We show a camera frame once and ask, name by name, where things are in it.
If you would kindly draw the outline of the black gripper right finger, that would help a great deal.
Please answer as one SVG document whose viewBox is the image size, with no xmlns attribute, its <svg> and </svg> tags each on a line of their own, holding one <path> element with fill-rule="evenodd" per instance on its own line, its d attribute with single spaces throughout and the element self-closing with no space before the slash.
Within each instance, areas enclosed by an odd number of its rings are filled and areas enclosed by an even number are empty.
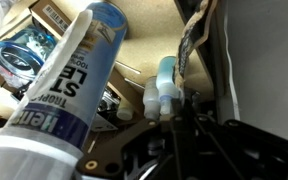
<svg viewBox="0 0 288 180">
<path fill-rule="evenodd" d="M 288 180 L 288 140 L 237 120 L 197 116 L 199 155 L 210 180 Z"/>
</svg>

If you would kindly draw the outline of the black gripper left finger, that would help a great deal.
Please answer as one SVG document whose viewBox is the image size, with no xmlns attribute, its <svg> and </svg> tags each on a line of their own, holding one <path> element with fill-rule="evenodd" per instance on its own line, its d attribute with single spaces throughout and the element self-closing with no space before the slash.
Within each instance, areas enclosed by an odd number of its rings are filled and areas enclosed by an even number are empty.
<svg viewBox="0 0 288 180">
<path fill-rule="evenodd" d="M 154 165 L 163 151 L 160 123 L 144 119 L 85 154 L 77 178 L 133 178 Z"/>
</svg>

